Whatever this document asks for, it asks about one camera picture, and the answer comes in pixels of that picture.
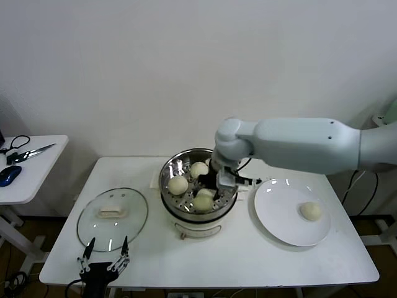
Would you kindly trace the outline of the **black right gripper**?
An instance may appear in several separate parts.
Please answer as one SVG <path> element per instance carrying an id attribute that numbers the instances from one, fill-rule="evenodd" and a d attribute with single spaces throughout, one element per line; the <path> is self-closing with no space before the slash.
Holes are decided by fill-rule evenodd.
<path id="1" fill-rule="evenodd" d="M 217 188 L 217 174 L 218 174 L 219 166 L 218 164 L 215 164 L 214 166 L 211 158 L 206 161 L 206 164 L 208 166 L 208 173 L 200 174 L 198 176 L 198 182 L 204 188 L 213 189 L 214 190 L 213 200 L 215 202 L 220 202 L 223 197 L 223 191 Z M 200 191 L 194 191 L 193 198 L 195 199 L 196 197 L 198 197 L 199 194 Z"/>

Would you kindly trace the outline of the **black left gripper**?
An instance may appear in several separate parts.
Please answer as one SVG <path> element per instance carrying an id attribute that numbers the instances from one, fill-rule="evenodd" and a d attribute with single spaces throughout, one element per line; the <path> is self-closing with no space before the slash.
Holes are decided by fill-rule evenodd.
<path id="1" fill-rule="evenodd" d="M 113 262 L 91 263 L 89 258 L 93 251 L 95 238 L 87 244 L 83 255 L 77 258 L 81 266 L 80 277 L 85 284 L 83 298 L 104 298 L 109 283 L 116 280 L 116 273 L 122 273 L 130 262 L 128 254 L 128 237 L 123 241 L 120 256 Z"/>

